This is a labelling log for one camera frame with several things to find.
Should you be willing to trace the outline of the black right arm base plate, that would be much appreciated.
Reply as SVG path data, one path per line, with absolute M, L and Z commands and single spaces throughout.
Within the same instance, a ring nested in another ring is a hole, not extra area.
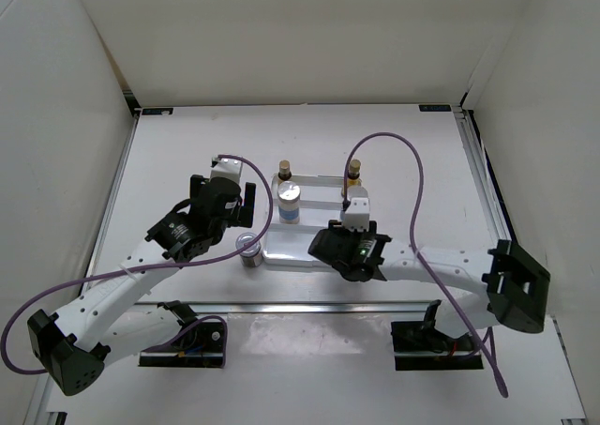
M 398 372 L 483 370 L 472 337 L 451 338 L 424 322 L 391 323 L 391 338 Z

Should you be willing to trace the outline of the yellow sauce bottle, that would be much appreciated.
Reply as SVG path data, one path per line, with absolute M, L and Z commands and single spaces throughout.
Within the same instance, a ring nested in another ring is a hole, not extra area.
M 360 178 L 360 169 L 361 169 L 361 162 L 359 159 L 352 159 L 348 163 L 347 168 L 346 168 L 346 173 L 345 173 L 346 182 L 342 186 L 342 190 L 341 190 L 342 196 L 346 195 L 347 188 L 362 185 L 362 181 Z
M 283 182 L 290 181 L 292 176 L 290 162 L 287 159 L 282 159 L 278 165 L 277 183 L 280 185 Z

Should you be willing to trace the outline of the dark white-lid jar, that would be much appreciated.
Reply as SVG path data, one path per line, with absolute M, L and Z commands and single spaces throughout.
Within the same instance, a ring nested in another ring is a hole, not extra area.
M 242 233 L 235 240 L 242 266 L 258 267 L 263 261 L 262 245 L 254 233 Z

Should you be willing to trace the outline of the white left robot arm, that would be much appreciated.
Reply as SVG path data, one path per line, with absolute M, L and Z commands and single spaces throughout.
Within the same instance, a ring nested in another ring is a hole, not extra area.
M 126 258 L 124 275 L 98 281 L 79 298 L 27 321 L 35 356 L 67 396 L 89 388 L 115 361 L 148 348 L 186 350 L 196 340 L 196 315 L 178 300 L 146 314 L 131 307 L 177 273 L 180 264 L 207 253 L 230 227 L 253 224 L 256 186 L 222 176 L 190 179 L 188 198 L 147 232 Z

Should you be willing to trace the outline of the silver-lid spice jar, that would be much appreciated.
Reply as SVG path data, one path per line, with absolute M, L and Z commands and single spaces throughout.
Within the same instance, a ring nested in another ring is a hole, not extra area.
M 296 224 L 300 220 L 301 189 L 292 181 L 284 181 L 277 187 L 279 220 Z

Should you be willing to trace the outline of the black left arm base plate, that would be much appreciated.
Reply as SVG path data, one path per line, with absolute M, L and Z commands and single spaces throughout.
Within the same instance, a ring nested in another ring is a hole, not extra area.
M 220 315 L 192 313 L 179 319 L 184 334 L 158 349 L 141 352 L 138 366 L 166 369 L 223 369 L 226 365 L 228 323 Z

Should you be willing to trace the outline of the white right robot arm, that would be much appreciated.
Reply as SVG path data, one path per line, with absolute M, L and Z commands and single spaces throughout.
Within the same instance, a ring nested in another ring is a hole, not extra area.
M 416 249 L 374 226 L 357 232 L 331 221 L 307 252 L 347 281 L 420 281 L 464 291 L 443 298 L 422 324 L 422 341 L 431 349 L 471 329 L 502 325 L 539 334 L 545 328 L 550 274 L 515 241 L 501 239 L 485 251 Z

